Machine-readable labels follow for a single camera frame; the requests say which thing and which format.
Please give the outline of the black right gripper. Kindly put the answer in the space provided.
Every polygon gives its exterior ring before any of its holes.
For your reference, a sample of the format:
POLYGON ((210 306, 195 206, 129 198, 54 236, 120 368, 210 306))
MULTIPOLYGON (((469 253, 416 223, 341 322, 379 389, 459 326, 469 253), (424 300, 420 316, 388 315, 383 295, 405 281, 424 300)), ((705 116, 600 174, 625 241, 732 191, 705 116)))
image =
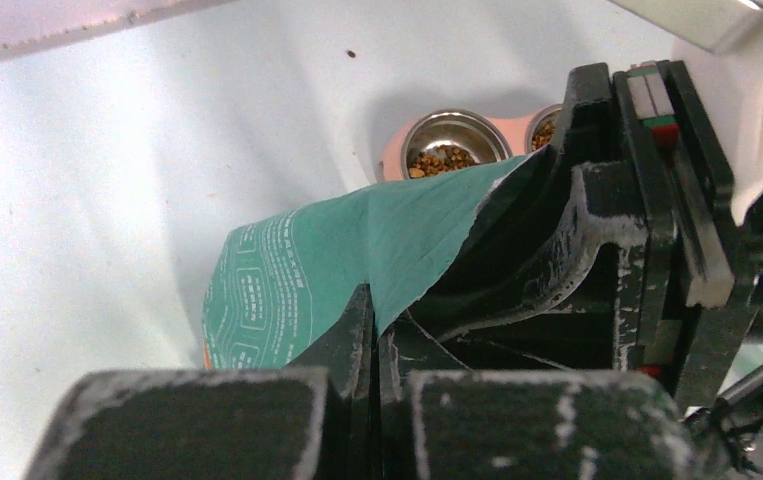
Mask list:
POLYGON ((442 341, 520 322, 575 293, 602 249, 645 254, 632 366, 678 406, 709 406, 763 311, 763 234, 733 220, 733 187, 684 63, 612 81, 604 63, 577 67, 551 141, 489 195, 409 314, 442 341))

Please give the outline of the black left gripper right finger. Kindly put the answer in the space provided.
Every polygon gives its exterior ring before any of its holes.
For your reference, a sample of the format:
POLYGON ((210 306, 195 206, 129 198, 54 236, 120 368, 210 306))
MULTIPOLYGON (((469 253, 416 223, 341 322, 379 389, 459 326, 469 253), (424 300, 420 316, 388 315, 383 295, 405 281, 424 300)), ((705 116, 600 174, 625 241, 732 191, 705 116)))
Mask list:
POLYGON ((696 479, 695 445, 652 378, 471 370, 413 320, 378 339, 388 479, 696 479))

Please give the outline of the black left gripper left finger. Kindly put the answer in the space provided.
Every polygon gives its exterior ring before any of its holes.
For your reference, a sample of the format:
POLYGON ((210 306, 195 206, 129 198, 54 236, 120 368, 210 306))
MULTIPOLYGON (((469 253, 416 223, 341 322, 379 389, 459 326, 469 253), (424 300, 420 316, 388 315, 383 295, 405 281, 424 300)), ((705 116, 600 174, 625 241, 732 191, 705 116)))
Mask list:
POLYGON ((370 289, 280 369, 108 370, 55 410, 30 479, 372 479, 370 289))

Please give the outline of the green pet food bag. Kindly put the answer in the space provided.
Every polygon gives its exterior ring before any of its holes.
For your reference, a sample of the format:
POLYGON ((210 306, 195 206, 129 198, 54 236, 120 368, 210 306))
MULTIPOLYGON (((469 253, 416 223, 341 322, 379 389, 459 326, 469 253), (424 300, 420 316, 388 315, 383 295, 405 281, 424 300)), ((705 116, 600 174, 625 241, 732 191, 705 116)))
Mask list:
POLYGON ((378 183, 234 229, 202 310, 208 369, 277 369, 338 321, 367 285, 379 330, 450 268, 475 224, 534 162, 523 155, 378 183))

